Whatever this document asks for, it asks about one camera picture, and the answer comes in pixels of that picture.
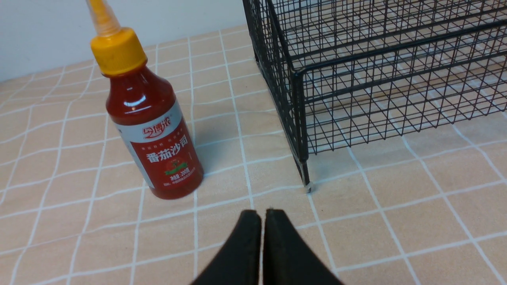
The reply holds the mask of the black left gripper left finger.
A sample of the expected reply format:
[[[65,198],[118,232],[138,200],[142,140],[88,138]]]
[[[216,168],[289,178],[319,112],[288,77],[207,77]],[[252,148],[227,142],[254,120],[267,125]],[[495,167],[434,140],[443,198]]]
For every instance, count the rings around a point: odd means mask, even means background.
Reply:
[[[193,285],[257,285],[261,246],[261,217],[241,212],[230,236],[192,282]]]

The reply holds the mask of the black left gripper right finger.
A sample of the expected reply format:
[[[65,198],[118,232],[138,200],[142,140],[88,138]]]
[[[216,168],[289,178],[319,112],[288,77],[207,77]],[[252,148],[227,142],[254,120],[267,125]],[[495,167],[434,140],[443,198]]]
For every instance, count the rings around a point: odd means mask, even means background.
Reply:
[[[342,285],[342,281],[308,247],[282,209],[266,211],[263,283]]]

